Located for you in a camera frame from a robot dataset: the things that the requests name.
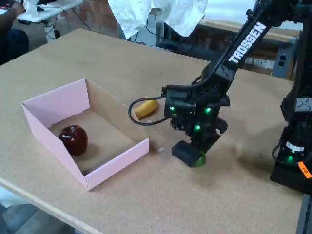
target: black cable wire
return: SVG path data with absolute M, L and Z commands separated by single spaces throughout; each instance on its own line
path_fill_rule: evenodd
M 280 148 L 280 147 L 281 147 L 281 145 L 280 145 L 280 143 L 279 143 L 279 144 L 276 145 L 276 146 L 274 147 L 274 149 L 272 150 L 272 157 L 273 157 L 273 159 L 274 159 L 276 162 L 278 162 L 278 163 L 280 163 L 280 164 L 282 164 L 282 165 L 297 167 L 297 166 L 298 166 L 297 163 L 296 163 L 296 164 L 289 164 L 289 163 L 286 163 L 286 162 L 284 162 L 284 161 L 280 161 L 280 160 L 277 159 L 277 157 L 275 156 L 275 152 L 276 152 L 277 149 Z M 304 159 L 302 159 L 302 161 L 303 161 L 303 163 L 306 164 L 308 161 L 310 161 L 311 158 L 312 158 L 312 152 L 308 153 L 308 156 L 305 157 Z
M 144 123 L 144 122 L 139 122 L 139 121 L 136 121 L 133 117 L 132 117 L 132 114 L 131 114 L 131 110 L 133 108 L 133 106 L 135 104 L 137 104 L 138 102 L 142 102 L 142 101 L 148 101 L 148 100 L 159 100 L 159 99 L 162 99 L 164 98 L 165 96 L 158 96 L 158 97 L 145 97 L 145 98 L 140 98 L 138 100 L 135 100 L 134 102 L 132 102 L 129 106 L 129 109 L 128 109 L 128 115 L 129 115 L 129 118 L 130 120 L 135 123 L 135 124 L 138 124 L 138 125 L 141 125 L 141 126 L 152 126 L 152 125 L 156 125 L 156 124 L 160 124 L 166 120 L 168 120 L 169 118 L 163 118 L 161 120 L 158 120 L 158 121 L 155 121 L 155 122 L 151 122 L 151 123 Z
M 78 16 L 78 18 L 81 20 L 81 22 L 88 27 L 88 29 L 92 32 L 90 27 L 85 23 L 85 21 L 82 20 L 82 18 L 79 16 L 79 14 L 72 8 L 72 11 Z
M 61 9 L 64 13 L 65 13 L 65 15 L 66 15 L 66 22 L 67 22 L 67 26 L 68 26 L 68 31 L 71 31 L 71 28 L 70 28 L 70 26 L 69 26 L 69 22 L 68 22 L 68 15 L 67 15 L 67 12 L 63 9 L 63 8 L 61 8 L 60 6 L 49 6 L 49 7 L 44 7 L 44 6 L 41 6 L 41 8 L 42 9 L 49 9 L 49 8 L 59 8 L 59 9 Z
M 56 39 L 56 38 L 51 37 L 51 36 L 48 34 L 48 33 L 51 33 L 52 31 L 55 30 L 54 25 L 51 25 L 51 26 L 52 26 L 52 29 L 51 29 L 49 32 L 45 32 L 45 34 L 46 34 L 49 38 L 51 38 L 51 39 Z
M 136 34 L 136 38 L 135 38 L 135 41 L 134 41 L 134 42 L 136 42 L 136 40 L 137 40 L 138 33 L 139 33 L 139 32 L 137 32 L 137 34 Z
M 55 28 L 57 28 L 57 24 L 58 24 L 58 16 L 56 15 L 56 17 L 55 17 L 55 25 L 54 25 Z
M 148 18 L 147 18 L 147 21 L 146 21 L 146 29 L 147 29 L 147 31 L 148 31 L 150 34 L 153 34 L 153 35 L 155 35 L 155 36 L 158 36 L 158 37 L 161 37 L 161 38 L 164 39 L 163 36 L 157 35 L 156 33 L 152 33 L 152 32 L 148 29 Z

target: pink cardboard box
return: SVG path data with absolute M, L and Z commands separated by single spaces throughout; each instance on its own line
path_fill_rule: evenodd
M 87 190 L 149 151 L 147 135 L 130 121 L 128 108 L 88 80 L 24 101 L 22 107 L 33 135 Z M 79 125 L 88 134 L 81 156 L 71 157 L 58 138 L 69 125 Z

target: toy apple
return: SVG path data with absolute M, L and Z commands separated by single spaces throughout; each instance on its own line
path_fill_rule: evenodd
M 71 156 L 80 156 L 87 149 L 87 133 L 78 125 L 71 125 L 64 128 L 58 138 L 63 142 Z

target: orange label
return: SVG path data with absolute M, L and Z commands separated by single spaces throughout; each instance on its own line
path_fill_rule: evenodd
M 303 174 L 305 175 L 305 177 L 307 179 L 312 178 L 311 173 L 309 172 L 309 170 L 307 169 L 306 165 L 304 165 L 303 162 L 298 162 L 299 168 L 301 169 L 301 171 L 303 172 Z

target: white cloth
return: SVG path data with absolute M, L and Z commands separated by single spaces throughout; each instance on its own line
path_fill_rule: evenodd
M 157 21 L 164 21 L 188 37 L 204 16 L 208 0 L 108 0 L 126 39 L 145 27 L 152 9 Z

